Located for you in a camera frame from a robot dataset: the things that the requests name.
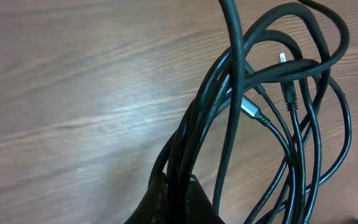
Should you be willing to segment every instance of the wooden surface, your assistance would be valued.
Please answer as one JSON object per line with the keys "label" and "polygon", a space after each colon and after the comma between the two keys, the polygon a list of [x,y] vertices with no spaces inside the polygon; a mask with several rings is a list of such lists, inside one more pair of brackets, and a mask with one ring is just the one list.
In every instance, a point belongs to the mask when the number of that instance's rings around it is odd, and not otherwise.
{"label": "wooden surface", "polygon": [[[237,1],[244,30],[283,2]],[[319,2],[341,15],[351,32],[349,50],[332,74],[350,105],[352,147],[320,187],[311,220],[340,223],[358,218],[358,1]],[[333,52],[338,32],[315,14]],[[318,59],[299,19],[284,17],[272,28],[293,36],[305,57]],[[228,45],[212,0],[0,0],[0,223],[122,223],[140,202],[159,150],[209,66]],[[247,58],[261,69],[277,63],[280,52],[287,51],[258,44]],[[279,86],[266,89],[288,121]],[[261,97],[248,95],[273,118]],[[226,122],[227,112],[215,120],[194,170],[210,198]],[[331,90],[319,123],[326,170],[344,135]],[[274,136],[242,116],[221,202],[225,222],[246,219],[282,156]],[[310,146],[306,156],[310,179]]]}

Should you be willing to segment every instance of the brown wooden floor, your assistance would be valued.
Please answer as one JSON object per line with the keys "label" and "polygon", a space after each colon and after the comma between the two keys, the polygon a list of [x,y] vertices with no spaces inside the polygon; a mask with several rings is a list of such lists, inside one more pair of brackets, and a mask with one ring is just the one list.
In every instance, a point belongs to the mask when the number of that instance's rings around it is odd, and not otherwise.
{"label": "brown wooden floor", "polygon": [[[283,2],[237,1],[244,30]],[[358,1],[319,2],[338,12],[351,32],[333,77],[351,107],[352,148],[320,187],[311,220],[339,223],[358,218]],[[333,52],[338,32],[315,14]],[[284,17],[272,27],[292,35],[305,57],[318,59],[299,19]],[[228,45],[218,1],[0,0],[0,223],[122,223],[209,66]],[[259,44],[248,59],[260,69],[277,63],[283,51],[279,44]],[[288,120],[279,86],[266,88]],[[248,95],[273,118],[261,97]],[[215,120],[194,170],[209,197],[226,121],[227,113]],[[344,135],[331,90],[319,123],[326,170]],[[273,135],[242,116],[221,202],[225,222],[245,220],[282,156]]]}

